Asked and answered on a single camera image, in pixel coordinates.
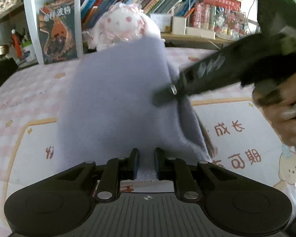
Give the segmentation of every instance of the folded towel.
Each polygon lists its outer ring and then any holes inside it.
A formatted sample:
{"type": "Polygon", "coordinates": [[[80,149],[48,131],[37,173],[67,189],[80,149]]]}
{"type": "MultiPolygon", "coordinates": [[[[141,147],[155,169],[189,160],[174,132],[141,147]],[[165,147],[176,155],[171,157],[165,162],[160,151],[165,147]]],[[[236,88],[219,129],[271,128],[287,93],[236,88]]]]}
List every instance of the folded towel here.
{"type": "Polygon", "coordinates": [[[211,161],[188,97],[152,104],[153,92],[177,77],[155,38],[86,55],[59,120],[61,169],[90,160],[106,164],[128,157],[133,148],[140,151],[138,180],[155,179],[156,147],[191,165],[211,161]]]}

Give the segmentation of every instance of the black robotic gripper tool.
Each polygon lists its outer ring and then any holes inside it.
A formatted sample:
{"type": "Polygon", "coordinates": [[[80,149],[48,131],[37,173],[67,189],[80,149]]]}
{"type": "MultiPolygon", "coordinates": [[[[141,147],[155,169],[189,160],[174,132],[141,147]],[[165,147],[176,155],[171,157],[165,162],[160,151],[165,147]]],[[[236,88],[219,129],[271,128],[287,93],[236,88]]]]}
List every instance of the black robotic gripper tool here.
{"type": "Polygon", "coordinates": [[[187,165],[159,148],[154,156],[157,178],[173,181],[174,193],[119,192],[121,180],[136,178],[133,149],[128,158],[81,163],[13,193],[4,206],[12,235],[285,236],[292,205],[282,192],[206,161],[187,165]]]}

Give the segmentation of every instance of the orange pencil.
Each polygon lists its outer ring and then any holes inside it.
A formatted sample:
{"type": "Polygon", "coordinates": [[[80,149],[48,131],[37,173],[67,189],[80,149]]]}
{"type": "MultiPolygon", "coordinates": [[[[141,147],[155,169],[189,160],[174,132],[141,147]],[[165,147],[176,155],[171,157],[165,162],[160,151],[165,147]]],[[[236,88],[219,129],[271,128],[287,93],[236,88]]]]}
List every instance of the orange pencil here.
{"type": "Polygon", "coordinates": [[[187,18],[188,16],[190,16],[193,11],[194,11],[194,7],[192,9],[190,9],[187,13],[185,13],[185,15],[183,16],[183,18],[187,18]]]}

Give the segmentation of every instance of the white shelf post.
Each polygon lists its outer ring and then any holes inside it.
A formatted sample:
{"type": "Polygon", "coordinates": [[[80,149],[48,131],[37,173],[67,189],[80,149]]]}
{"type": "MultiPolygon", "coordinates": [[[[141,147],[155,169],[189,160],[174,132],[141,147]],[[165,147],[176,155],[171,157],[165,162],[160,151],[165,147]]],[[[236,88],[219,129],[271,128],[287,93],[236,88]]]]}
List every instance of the white shelf post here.
{"type": "Polygon", "coordinates": [[[33,47],[39,64],[44,64],[43,52],[39,41],[38,28],[37,28],[37,15],[34,0],[24,0],[24,9],[29,28],[30,36],[32,39],[33,47]]]}

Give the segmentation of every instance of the harry potter book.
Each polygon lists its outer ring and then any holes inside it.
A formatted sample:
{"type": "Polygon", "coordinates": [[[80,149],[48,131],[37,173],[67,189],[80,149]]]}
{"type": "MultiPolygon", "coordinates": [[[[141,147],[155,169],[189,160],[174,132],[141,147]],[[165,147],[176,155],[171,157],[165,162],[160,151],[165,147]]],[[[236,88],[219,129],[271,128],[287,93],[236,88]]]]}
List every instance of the harry potter book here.
{"type": "Polygon", "coordinates": [[[41,8],[39,30],[44,64],[81,57],[80,0],[58,0],[41,8]]]}

